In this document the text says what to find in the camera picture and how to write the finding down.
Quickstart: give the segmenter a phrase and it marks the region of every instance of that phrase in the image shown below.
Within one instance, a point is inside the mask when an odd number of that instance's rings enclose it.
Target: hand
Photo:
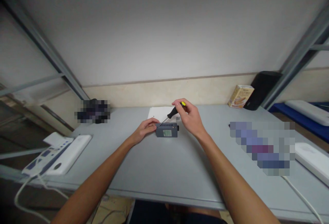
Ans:
[[[186,110],[181,106],[180,102],[185,102]],[[204,134],[207,134],[196,106],[184,98],[175,100],[172,105],[175,105],[186,129],[196,138],[200,138]]]
[[[138,128],[127,138],[127,141],[131,142],[133,145],[140,143],[146,134],[151,133],[157,129],[156,123],[160,123],[159,120],[155,118],[150,118],[143,121]]]

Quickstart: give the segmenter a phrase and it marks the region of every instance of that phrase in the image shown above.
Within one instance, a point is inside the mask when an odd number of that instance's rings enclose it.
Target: person's right hand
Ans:
[[[180,102],[185,102],[186,111],[181,106]],[[194,106],[191,102],[189,102],[185,98],[175,100],[172,103],[172,105],[175,105],[186,129],[190,133],[192,133],[196,138],[201,138],[201,136],[207,134],[206,129],[202,124],[198,108],[196,106]]]

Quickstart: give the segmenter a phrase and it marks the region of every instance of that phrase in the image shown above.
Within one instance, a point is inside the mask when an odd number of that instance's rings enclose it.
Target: power cord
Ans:
[[[40,176],[40,174],[37,174],[37,177],[38,177],[39,181],[41,182],[41,184],[43,185],[43,187],[44,187],[45,189],[47,189],[47,190],[54,190],[54,191],[58,192],[60,195],[62,195],[64,198],[69,199],[69,197],[68,197],[67,195],[65,195],[63,192],[61,192],[59,189],[48,187],[48,186],[46,185],[45,181],[44,181],[44,180],[42,179],[42,177]],[[40,213],[38,213],[38,212],[36,212],[36,211],[34,211],[34,210],[27,209],[27,208],[21,206],[21,205],[19,204],[19,202],[18,202],[18,197],[19,197],[19,195],[20,195],[21,192],[23,191],[24,187],[25,187],[25,186],[26,186],[26,185],[32,180],[32,178],[34,178],[34,177],[29,177],[29,178],[25,181],[25,183],[21,186],[21,188],[18,190],[18,192],[17,192],[17,194],[16,194],[16,196],[15,196],[15,199],[14,199],[14,204],[15,204],[15,206],[16,206],[18,209],[20,209],[20,210],[22,210],[22,211],[24,211],[24,212],[26,212],[26,213],[33,214],[33,215],[35,215],[35,216],[37,216],[37,217],[43,219],[45,222],[50,223],[50,220],[47,219],[47,218],[46,218],[45,216],[43,216],[42,214],[40,214]]]
[[[294,187],[294,185],[289,181],[289,179],[286,176],[281,176],[287,183],[288,185],[296,192],[296,194],[302,199],[302,201],[307,205],[307,207],[312,210],[312,212],[315,214],[317,219],[320,221],[321,224],[323,223],[323,220],[321,219],[320,215],[318,212],[316,212],[315,208],[310,204],[310,202]]]
[[[38,213],[38,212],[36,212],[36,211],[34,211],[34,210],[29,210],[29,209],[27,209],[27,208],[24,208],[24,207],[21,206],[21,205],[19,204],[19,202],[18,202],[18,197],[19,197],[20,193],[22,192],[22,190],[24,189],[24,187],[25,187],[25,186],[26,186],[31,180],[32,180],[32,178],[30,177],[30,178],[28,178],[28,179],[25,181],[24,184],[22,184],[21,188],[18,190],[18,192],[17,192],[17,194],[16,194],[16,196],[15,196],[15,198],[14,198],[14,204],[15,204],[15,206],[16,206],[18,209],[20,209],[20,210],[22,210],[22,211],[24,211],[24,212],[26,212],[26,213],[33,214],[33,215],[35,215],[35,216],[37,216],[37,217],[43,219],[45,222],[50,223],[50,220],[48,220],[48,219],[47,219],[46,217],[44,217],[42,214],[40,214],[40,213]]]
[[[63,192],[61,192],[59,189],[48,187],[46,185],[45,181],[40,176],[40,174],[38,174],[37,176],[38,176],[39,181],[41,182],[41,184],[43,185],[43,187],[45,189],[47,189],[47,190],[54,190],[54,191],[58,192],[60,195],[62,195],[64,198],[69,199],[69,197],[67,195],[65,195]]]

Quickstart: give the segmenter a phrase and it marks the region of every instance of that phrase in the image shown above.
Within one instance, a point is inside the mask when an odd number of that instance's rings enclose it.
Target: cardboard box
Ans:
[[[242,108],[253,91],[250,85],[237,85],[228,103],[229,107]]]

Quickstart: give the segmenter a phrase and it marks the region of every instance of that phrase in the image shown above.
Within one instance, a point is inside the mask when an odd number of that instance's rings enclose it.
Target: power strip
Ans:
[[[295,143],[295,156],[297,161],[329,187],[329,157],[308,143]]]
[[[305,101],[287,101],[285,104],[315,122],[323,126],[329,126],[329,112]]]
[[[90,135],[79,135],[72,142],[65,152],[53,163],[53,165],[46,171],[46,175],[64,175],[72,167],[76,159],[82,153],[84,148],[91,140]]]
[[[60,144],[57,144],[57,146],[50,146],[42,152],[23,169],[22,173],[30,177],[35,177],[38,174],[42,175],[71,145],[73,139],[74,138],[61,137],[60,140],[58,140],[61,142]]]

